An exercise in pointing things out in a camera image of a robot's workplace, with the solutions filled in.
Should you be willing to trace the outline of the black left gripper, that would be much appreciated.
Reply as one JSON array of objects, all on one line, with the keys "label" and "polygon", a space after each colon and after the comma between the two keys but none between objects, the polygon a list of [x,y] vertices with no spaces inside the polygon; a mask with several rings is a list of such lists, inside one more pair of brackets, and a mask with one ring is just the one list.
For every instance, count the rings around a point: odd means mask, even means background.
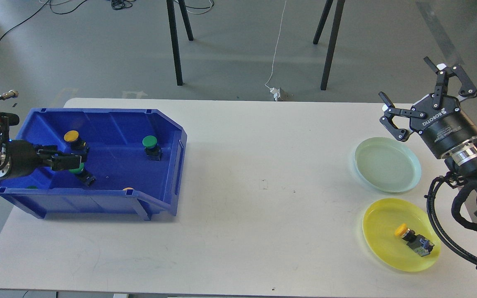
[{"label": "black left gripper", "polygon": [[0,180],[25,177],[36,168],[45,166],[52,171],[74,170],[87,160],[89,147],[76,151],[61,151],[57,145],[36,145],[23,140],[13,140],[6,144],[8,163],[0,170]]}]

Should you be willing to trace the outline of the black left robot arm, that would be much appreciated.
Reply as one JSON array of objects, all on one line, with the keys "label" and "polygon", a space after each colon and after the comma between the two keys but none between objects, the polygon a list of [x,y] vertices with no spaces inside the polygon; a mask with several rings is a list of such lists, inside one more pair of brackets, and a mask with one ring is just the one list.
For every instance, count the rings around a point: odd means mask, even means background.
[{"label": "black left robot arm", "polygon": [[[0,95],[0,101],[17,98],[10,90]],[[0,180],[30,175],[36,168],[49,167],[53,171],[76,170],[87,161],[89,146],[75,130],[64,135],[71,147],[70,153],[58,150],[57,145],[33,144],[22,139],[11,139],[11,126],[19,124],[19,116],[0,112]]]}]

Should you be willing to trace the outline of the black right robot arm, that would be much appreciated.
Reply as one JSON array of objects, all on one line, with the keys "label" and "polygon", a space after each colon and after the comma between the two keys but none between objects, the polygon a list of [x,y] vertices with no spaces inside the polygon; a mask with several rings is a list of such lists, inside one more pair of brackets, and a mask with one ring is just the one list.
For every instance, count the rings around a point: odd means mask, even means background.
[{"label": "black right robot arm", "polygon": [[448,172],[433,179],[425,196],[426,213],[439,239],[477,269],[477,256],[452,240],[435,210],[441,185],[459,189],[452,201],[452,217],[464,228],[477,232],[477,125],[460,105],[477,97],[477,87],[460,64],[436,65],[429,57],[424,57],[424,62],[436,74],[434,91],[409,109],[396,108],[384,92],[379,92],[384,102],[380,123],[400,142],[417,134],[436,159],[445,161]]}]

